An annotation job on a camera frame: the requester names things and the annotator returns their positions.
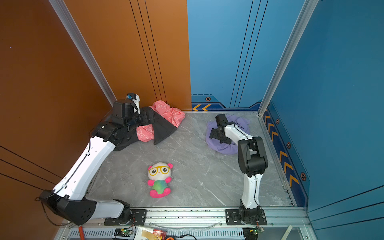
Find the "purple cloth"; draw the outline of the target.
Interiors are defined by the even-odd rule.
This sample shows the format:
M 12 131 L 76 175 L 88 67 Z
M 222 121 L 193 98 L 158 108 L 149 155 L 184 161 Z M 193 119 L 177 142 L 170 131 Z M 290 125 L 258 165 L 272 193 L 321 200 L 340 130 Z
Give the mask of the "purple cloth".
M 227 118 L 229 125 L 224 127 L 224 134 L 232 142 L 230 144 L 225 142 L 221 143 L 218 139 L 210 138 L 213 129 L 219 130 L 216 121 L 207 123 L 206 142 L 212 150 L 224 155 L 235 155 L 238 153 L 238 141 L 253 138 L 250 134 L 250 120 L 228 114 L 225 114 L 225 117 Z

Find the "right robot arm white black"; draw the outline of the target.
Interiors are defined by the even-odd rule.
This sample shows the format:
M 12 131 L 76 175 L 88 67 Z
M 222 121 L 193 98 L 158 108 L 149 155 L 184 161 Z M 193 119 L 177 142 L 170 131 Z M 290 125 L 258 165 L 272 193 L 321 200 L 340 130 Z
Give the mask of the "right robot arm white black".
M 237 216 L 228 213 L 228 225 L 262 225 L 267 224 L 265 211 L 260 205 L 259 193 L 261 180 L 269 166 L 267 153 L 261 137 L 254 137 L 234 122 L 230 122 L 226 115 L 216 116 L 217 128 L 213 128 L 209 138 L 216 139 L 221 144 L 234 143 L 238 147 L 238 164 L 244 174 L 243 195 Z

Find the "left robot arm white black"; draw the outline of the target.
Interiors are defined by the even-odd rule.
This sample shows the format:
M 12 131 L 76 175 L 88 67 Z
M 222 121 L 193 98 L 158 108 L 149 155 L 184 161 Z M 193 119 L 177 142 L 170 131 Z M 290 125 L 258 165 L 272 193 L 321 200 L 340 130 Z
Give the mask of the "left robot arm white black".
M 107 156 L 115 149 L 124 149 L 137 142 L 137 128 L 154 124 L 160 119 L 152 108 L 139 108 L 139 100 L 114 102 L 113 113 L 90 131 L 89 143 L 65 177 L 51 190 L 36 198 L 45 212 L 54 214 L 78 226 L 92 219 L 113 219 L 126 225 L 131 221 L 130 205 L 122 200 L 89 200 L 89 185 Z

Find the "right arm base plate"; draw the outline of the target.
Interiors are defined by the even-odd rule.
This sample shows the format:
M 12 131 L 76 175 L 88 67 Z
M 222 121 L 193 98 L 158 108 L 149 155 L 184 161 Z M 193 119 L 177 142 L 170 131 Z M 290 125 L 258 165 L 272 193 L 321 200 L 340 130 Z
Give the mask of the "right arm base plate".
M 226 221 L 228 226 L 234 225 L 261 225 L 266 226 L 267 217 L 263 209 L 226 209 Z

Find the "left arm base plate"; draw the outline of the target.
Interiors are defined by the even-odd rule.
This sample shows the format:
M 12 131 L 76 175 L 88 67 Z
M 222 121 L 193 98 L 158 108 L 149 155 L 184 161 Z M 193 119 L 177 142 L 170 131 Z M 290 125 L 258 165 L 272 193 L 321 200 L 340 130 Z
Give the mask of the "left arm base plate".
M 127 220 L 106 218 L 104 226 L 143 226 L 146 221 L 146 209 L 130 209 L 130 215 Z

